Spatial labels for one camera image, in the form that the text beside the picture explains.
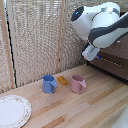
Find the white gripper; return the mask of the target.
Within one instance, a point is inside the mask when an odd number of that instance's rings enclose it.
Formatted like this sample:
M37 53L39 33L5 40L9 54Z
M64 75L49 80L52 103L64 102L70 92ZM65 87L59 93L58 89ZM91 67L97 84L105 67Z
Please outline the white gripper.
M87 61L92 61L98 52L100 51L99 48L95 48L93 45L88 45L85 50L82 52L82 56L87 60Z

